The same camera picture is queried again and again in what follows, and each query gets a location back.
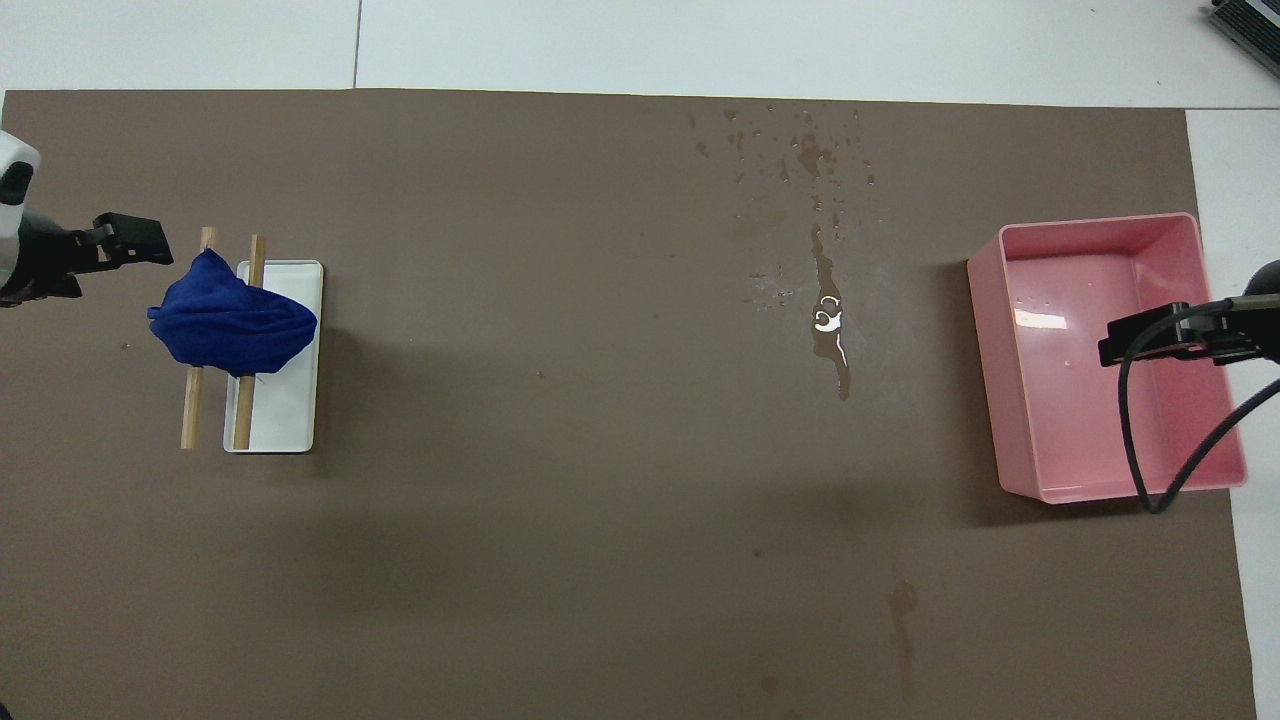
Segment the pink plastic container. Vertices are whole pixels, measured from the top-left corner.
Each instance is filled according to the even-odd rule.
[[[1116,410],[1117,368],[1097,341],[1110,320],[1174,301],[1207,302],[1196,218],[1176,213],[1006,225],[969,260],[1000,484],[1044,502],[1133,496]],[[1137,363],[1134,441],[1148,489],[1169,487],[1228,413],[1208,360]],[[1233,432],[1184,489],[1244,483]]]

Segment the blue towel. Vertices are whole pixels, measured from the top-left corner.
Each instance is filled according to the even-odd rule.
[[[173,359],[232,375],[275,373],[315,337],[316,316],[298,302],[236,277],[205,250],[147,310],[151,332]]]

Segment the wooden stick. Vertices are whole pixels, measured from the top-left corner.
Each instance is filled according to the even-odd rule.
[[[200,251],[218,243],[218,228],[200,228]],[[182,401],[182,450],[196,448],[200,430],[200,392],[205,387],[205,369],[187,368],[187,393]]]
[[[262,287],[262,273],[266,269],[266,238],[255,234],[250,245],[248,284]],[[243,375],[236,386],[236,430],[232,436],[232,450],[248,450],[248,436],[253,423],[253,387],[256,378]]]

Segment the brown table surface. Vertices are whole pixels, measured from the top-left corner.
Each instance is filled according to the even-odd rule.
[[[178,258],[0,314],[19,720],[1253,715],[1228,495],[1002,492],[964,270],[1006,223],[1194,211],[1179,111],[10,92],[4,127],[29,208]],[[308,455],[224,454],[212,372],[178,450],[145,309],[204,224],[326,268]]]

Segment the white rectangular plate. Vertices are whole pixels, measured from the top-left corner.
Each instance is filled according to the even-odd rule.
[[[248,263],[241,263],[237,277],[248,277]],[[315,260],[268,260],[262,287],[296,300],[316,314],[324,297],[324,265]],[[223,421],[223,450],[227,452],[306,452],[311,450],[316,423],[316,380],[320,369],[320,324],[311,345],[302,348],[279,373],[257,375],[253,388],[253,421],[248,450],[232,450],[236,427],[238,382],[227,378],[227,416]]]

